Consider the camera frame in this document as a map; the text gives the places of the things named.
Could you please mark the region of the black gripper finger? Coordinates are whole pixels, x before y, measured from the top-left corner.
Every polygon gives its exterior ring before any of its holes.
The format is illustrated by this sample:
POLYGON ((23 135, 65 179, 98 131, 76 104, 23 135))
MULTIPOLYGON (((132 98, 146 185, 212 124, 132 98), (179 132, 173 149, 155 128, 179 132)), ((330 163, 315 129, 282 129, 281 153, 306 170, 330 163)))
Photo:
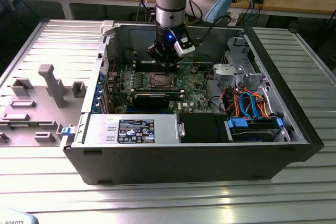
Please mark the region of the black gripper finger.
POLYGON ((176 72, 177 65, 181 61, 181 57, 178 55, 175 49, 169 49, 167 54, 167 71, 168 73, 176 72))
POLYGON ((169 52, 168 46, 156 41, 147 48, 150 57, 164 67, 169 67, 169 52))

